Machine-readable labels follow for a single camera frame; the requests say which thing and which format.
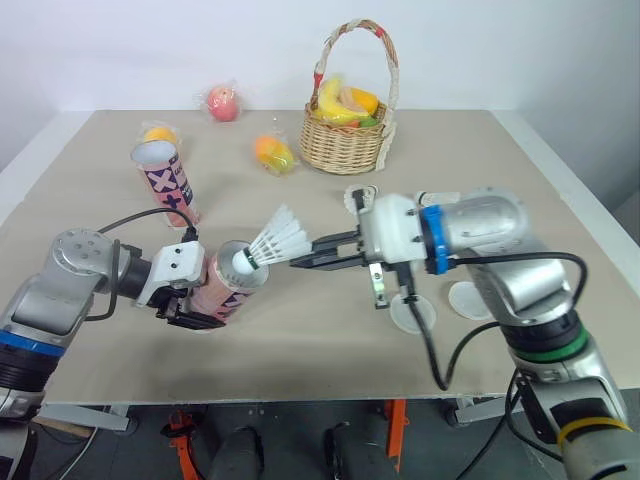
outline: yellow tape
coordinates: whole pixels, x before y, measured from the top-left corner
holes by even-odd
[[[614,427],[621,428],[622,430],[627,430],[629,432],[633,432],[626,423],[621,420],[617,420],[615,418],[609,417],[587,417],[581,418],[580,420],[574,420],[573,422],[567,423],[560,433],[558,433],[558,446],[562,448],[562,442],[565,441],[567,436],[580,428],[592,427],[594,425],[611,425]]]

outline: pink apple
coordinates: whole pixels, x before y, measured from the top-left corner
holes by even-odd
[[[215,87],[207,97],[209,113],[220,122],[231,122],[238,115],[236,93],[231,88]]]

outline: person's leg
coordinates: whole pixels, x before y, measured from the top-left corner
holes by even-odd
[[[207,480],[257,480],[262,469],[260,437],[253,428],[245,427],[225,439],[213,459]]]
[[[325,459],[334,478],[340,480],[398,480],[384,449],[368,442],[364,435],[347,424],[325,433]]]

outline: orange table leg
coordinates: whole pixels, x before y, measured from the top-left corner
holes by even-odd
[[[397,472],[400,472],[402,458],[402,439],[404,427],[409,425],[406,416],[406,400],[387,400],[385,413],[389,419],[389,434],[387,435],[387,456],[391,459]]]
[[[171,414],[169,425],[163,429],[163,434],[171,439],[169,446],[174,447],[180,459],[180,468],[184,480],[200,480],[195,465],[193,464],[193,452],[191,450],[191,435],[196,425],[193,418],[182,410]]]

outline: basket handle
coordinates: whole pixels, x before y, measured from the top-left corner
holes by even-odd
[[[324,76],[324,71],[327,67],[327,58],[329,57],[329,52],[331,52],[333,44],[336,43],[336,40],[338,40],[340,35],[350,32],[356,28],[364,28],[365,30],[373,33],[376,37],[380,38],[387,52],[387,64],[389,66],[389,73],[391,74],[391,85],[389,87],[387,111],[382,119],[382,123],[386,126],[393,118],[393,111],[398,103],[398,56],[389,34],[387,34],[387,32],[373,20],[357,18],[336,28],[329,38],[327,38],[324,50],[322,50],[322,56],[318,63],[316,63],[316,68],[313,71],[313,93],[311,94],[311,101],[309,104],[312,110],[318,108],[318,89],[320,88],[320,82],[322,82],[322,77]]]

